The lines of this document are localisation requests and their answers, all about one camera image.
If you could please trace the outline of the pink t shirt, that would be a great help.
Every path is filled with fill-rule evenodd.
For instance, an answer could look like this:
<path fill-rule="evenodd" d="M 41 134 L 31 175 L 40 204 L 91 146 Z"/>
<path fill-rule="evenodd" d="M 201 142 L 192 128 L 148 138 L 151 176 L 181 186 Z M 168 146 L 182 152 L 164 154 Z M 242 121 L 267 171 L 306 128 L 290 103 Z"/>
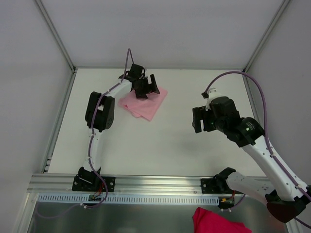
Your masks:
<path fill-rule="evenodd" d="M 148 94 L 147 99 L 137 99 L 135 91 L 131 91 L 125 97 L 120 98 L 118 105 L 135 118 L 141 117 L 151 121 L 168 94 L 168 91 L 162 87 L 159 88 L 159 91 L 160 94 Z"/>

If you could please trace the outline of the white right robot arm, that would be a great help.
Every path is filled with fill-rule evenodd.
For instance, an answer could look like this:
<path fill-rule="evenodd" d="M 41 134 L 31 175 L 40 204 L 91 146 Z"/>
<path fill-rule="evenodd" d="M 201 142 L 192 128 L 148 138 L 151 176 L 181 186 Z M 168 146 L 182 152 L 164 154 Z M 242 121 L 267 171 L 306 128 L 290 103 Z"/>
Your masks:
<path fill-rule="evenodd" d="M 287 223 L 296 218 L 311 201 L 311 188 L 300 180 L 276 151 L 268 149 L 264 129 L 251 117 L 240 117 L 229 97 L 216 97 L 209 106 L 194 107 L 192 126 L 196 133 L 220 131 L 250 155 L 269 183 L 248 178 L 227 167 L 215 177 L 219 192 L 244 193 L 263 203 L 277 220 Z"/>

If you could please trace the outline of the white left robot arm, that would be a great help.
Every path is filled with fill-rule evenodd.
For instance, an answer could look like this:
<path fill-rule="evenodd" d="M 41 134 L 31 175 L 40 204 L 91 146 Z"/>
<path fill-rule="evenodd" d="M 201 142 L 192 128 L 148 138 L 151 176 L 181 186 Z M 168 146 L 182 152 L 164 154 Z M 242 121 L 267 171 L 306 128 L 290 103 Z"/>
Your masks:
<path fill-rule="evenodd" d="M 157 86 L 155 75 L 147 75 L 145 68 L 137 64 L 131 65 L 105 93 L 90 94 L 85 114 L 90 143 L 85 162 L 78 171 L 78 178 L 88 190 L 94 191 L 100 185 L 103 134 L 113 124 L 115 104 L 136 118 L 151 121 L 166 95 L 167 91 Z"/>

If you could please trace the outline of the red t shirt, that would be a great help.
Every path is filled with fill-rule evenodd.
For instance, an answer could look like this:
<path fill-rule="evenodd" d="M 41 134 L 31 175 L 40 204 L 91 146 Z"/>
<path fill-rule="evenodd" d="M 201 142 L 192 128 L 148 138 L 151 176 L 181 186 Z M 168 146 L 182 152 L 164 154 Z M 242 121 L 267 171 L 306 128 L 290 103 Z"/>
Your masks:
<path fill-rule="evenodd" d="M 231 222 L 224 217 L 198 207 L 192 217 L 195 233 L 251 233 L 243 223 Z"/>

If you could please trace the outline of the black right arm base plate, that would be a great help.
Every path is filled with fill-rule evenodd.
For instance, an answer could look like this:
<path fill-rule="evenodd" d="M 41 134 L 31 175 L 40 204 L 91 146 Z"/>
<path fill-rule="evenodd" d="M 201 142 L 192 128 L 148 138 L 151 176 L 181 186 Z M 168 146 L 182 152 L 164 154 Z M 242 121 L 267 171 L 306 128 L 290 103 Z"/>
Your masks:
<path fill-rule="evenodd" d="M 242 192 L 234 191 L 228 187 L 225 180 L 218 178 L 201 178 L 200 187 L 202 194 L 242 194 Z"/>

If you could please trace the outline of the left aluminium frame post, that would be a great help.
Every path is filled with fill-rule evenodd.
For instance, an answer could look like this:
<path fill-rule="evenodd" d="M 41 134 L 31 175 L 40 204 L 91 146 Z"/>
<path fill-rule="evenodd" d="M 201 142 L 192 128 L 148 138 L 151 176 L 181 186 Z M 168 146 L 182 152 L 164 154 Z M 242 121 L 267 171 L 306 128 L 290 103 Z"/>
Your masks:
<path fill-rule="evenodd" d="M 43 20 L 45 21 L 51 35 L 53 36 L 58 48 L 60 49 L 60 52 L 63 56 L 63 58 L 65 59 L 67 65 L 69 66 L 70 70 L 72 73 L 74 73 L 76 71 L 76 67 L 67 51 L 67 49 L 64 46 L 64 43 L 52 21 L 52 18 L 50 17 L 43 1 L 41 0 L 34 0 L 34 3 L 36 5 L 36 7 L 38 8 L 38 11 L 40 12 L 41 16 L 43 17 Z"/>

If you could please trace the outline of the aluminium frame post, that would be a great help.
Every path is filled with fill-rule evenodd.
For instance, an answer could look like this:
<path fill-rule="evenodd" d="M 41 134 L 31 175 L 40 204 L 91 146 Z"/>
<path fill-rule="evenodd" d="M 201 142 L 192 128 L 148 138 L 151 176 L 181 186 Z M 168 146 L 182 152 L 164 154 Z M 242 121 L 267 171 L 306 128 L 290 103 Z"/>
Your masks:
<path fill-rule="evenodd" d="M 34 0 L 34 3 L 36 5 L 36 7 L 38 8 L 38 11 L 40 12 L 41 16 L 43 17 L 43 20 L 45 21 L 51 35 L 53 36 L 58 48 L 60 49 L 60 52 L 63 56 L 63 58 L 65 59 L 67 65 L 69 66 L 70 70 L 72 73 L 74 73 L 76 71 L 76 67 L 67 51 L 67 49 L 64 46 L 64 43 L 52 21 L 52 18 L 50 17 L 43 1 L 41 0 Z"/>
<path fill-rule="evenodd" d="M 276 28 L 278 22 L 285 14 L 286 10 L 288 9 L 289 5 L 292 3 L 292 0 L 282 0 L 280 6 L 276 10 L 273 18 L 271 19 L 270 23 L 268 24 L 267 28 L 265 29 L 262 37 L 260 38 L 258 44 L 256 45 L 254 51 L 251 54 L 251 57 L 248 59 L 245 67 L 243 68 L 244 72 L 248 72 L 262 50 L 264 49 L 265 44 L 269 40 L 271 34 L 273 33 L 274 29 Z"/>

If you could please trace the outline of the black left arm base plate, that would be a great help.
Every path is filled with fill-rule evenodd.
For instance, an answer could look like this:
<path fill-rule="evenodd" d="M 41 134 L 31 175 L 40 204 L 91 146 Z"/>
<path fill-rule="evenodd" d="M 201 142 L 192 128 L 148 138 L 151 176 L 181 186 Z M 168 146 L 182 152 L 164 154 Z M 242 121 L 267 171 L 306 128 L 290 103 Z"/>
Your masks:
<path fill-rule="evenodd" d="M 115 181 L 116 177 L 112 176 L 102 176 L 102 179 L 105 181 L 108 192 L 114 192 L 115 190 Z M 103 182 L 97 177 L 94 183 L 90 183 L 84 181 L 79 178 L 78 175 L 74 177 L 73 184 L 72 184 L 72 191 L 78 192 L 97 192 L 102 188 L 102 191 L 105 192 L 106 188 Z"/>

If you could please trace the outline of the right aluminium frame post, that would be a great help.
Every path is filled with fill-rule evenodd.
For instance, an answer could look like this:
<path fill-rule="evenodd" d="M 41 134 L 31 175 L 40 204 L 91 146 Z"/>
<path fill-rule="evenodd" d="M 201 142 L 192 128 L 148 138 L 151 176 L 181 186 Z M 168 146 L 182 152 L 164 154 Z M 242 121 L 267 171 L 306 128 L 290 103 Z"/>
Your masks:
<path fill-rule="evenodd" d="M 267 28 L 265 29 L 262 37 L 260 38 L 258 44 L 256 45 L 254 51 L 251 54 L 251 57 L 248 59 L 245 67 L 243 68 L 244 72 L 248 72 L 262 50 L 264 49 L 265 44 L 269 40 L 271 34 L 273 33 L 274 29 L 276 28 L 278 22 L 285 14 L 286 10 L 288 9 L 289 5 L 292 3 L 292 0 L 282 0 L 280 6 L 276 10 L 273 18 L 271 19 L 270 23 L 268 24 Z"/>

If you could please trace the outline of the aluminium front rail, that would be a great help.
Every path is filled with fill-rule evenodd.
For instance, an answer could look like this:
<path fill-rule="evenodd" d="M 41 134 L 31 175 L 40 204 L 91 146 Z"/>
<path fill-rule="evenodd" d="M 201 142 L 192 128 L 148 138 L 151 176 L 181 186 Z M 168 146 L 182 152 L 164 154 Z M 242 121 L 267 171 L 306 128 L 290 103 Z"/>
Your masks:
<path fill-rule="evenodd" d="M 34 174 L 27 188 L 29 193 L 69 193 L 74 174 Z M 201 195 L 203 176 L 139 176 L 114 175 L 114 194 L 124 195 Z"/>

